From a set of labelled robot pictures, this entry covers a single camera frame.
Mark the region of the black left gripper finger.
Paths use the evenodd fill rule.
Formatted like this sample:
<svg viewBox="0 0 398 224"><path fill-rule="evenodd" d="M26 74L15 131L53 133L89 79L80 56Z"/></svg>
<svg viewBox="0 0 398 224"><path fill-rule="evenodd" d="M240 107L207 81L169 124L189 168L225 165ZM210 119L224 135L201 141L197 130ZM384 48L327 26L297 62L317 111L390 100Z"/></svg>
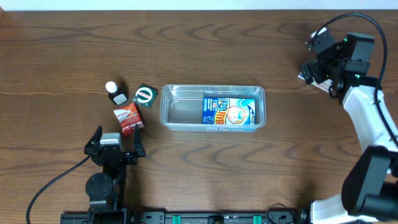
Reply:
<svg viewBox="0 0 398 224"><path fill-rule="evenodd" d="M133 139L133 146L135 148L143 148L142 139L139 135L139 126L135 124L134 126L134 139Z"/></svg>
<svg viewBox="0 0 398 224"><path fill-rule="evenodd" d="M100 143L100 139L102 137L102 127L98 126L94 135L90 138L87 143L87 148L94 148L96 145Z"/></svg>

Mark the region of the white green medicine box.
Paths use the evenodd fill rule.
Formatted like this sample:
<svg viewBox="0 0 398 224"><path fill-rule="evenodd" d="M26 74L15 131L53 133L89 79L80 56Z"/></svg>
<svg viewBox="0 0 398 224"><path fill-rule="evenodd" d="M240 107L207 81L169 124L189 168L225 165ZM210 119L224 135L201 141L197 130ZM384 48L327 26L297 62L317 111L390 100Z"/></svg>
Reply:
<svg viewBox="0 0 398 224"><path fill-rule="evenodd" d="M302 75L301 72L299 73L298 78L300 78L301 80L305 81L305 77ZM328 79L328 80L325 80L324 82L321 82L321 83L317 83L316 81L312 81L311 85L313 85L313 86L315 86L315 87L317 87L317 88L319 88L319 89L321 89L321 90L323 90L323 91L328 93L329 87L331 87L331 83L332 83L332 81L330 79Z"/></svg>

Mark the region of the red Panadol ActiFast box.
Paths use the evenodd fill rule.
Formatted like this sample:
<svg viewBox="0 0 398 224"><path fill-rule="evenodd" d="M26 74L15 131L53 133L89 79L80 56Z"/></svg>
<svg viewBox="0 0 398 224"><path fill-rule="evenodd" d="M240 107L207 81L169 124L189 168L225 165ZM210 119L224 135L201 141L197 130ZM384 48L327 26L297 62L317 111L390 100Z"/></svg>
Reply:
<svg viewBox="0 0 398 224"><path fill-rule="evenodd" d="M136 126L139 129L145 128L144 120L135 103L115 109L113 113L120 123L123 136L132 134Z"/></svg>

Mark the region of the green Zam-Buk box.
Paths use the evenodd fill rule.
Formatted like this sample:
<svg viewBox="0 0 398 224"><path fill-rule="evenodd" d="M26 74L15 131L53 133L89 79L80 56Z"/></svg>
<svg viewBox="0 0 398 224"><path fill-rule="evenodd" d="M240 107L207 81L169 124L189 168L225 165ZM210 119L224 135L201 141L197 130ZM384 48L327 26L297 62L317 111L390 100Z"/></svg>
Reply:
<svg viewBox="0 0 398 224"><path fill-rule="evenodd" d="M158 90L156 88L142 83L132 97L132 101L146 108L151 108L157 95Z"/></svg>

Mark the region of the blue KoolFever box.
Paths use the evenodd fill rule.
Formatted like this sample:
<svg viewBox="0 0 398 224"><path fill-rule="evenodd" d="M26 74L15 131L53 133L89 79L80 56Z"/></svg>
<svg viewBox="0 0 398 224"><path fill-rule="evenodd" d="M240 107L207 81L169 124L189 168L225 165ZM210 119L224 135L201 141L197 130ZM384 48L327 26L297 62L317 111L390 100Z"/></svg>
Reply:
<svg viewBox="0 0 398 224"><path fill-rule="evenodd" d="M255 100L249 98L204 97L202 123L222 125L255 124Z"/></svg>

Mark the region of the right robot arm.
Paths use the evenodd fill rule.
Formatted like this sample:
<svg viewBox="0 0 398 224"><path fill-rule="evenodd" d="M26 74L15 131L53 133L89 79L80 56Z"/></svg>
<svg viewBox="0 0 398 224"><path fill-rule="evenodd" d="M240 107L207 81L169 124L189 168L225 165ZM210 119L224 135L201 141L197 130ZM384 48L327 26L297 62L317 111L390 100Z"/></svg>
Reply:
<svg viewBox="0 0 398 224"><path fill-rule="evenodd" d="M374 48L370 35L355 32L337 42L326 28L310 36L316 58L300 66L308 84L329 81L328 92L349 114L362 155L342 186L341 193L312 202L309 223L372 223L397 219L397 127L377 78L367 76Z"/></svg>

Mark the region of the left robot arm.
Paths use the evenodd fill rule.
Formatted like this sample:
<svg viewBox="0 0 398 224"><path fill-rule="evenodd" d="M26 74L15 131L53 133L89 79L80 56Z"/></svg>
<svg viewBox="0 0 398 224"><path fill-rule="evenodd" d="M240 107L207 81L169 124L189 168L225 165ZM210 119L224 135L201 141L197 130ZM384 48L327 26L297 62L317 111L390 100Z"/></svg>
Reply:
<svg viewBox="0 0 398 224"><path fill-rule="evenodd" d="M88 223L136 223L139 219L134 212L124 206L124 192L127 179L127 166L136 165L138 158L145 157L139 127L133 128L133 150L123 151L119 133L102 132L98 126L87 142L84 153L103 168L86 182L89 196Z"/></svg>

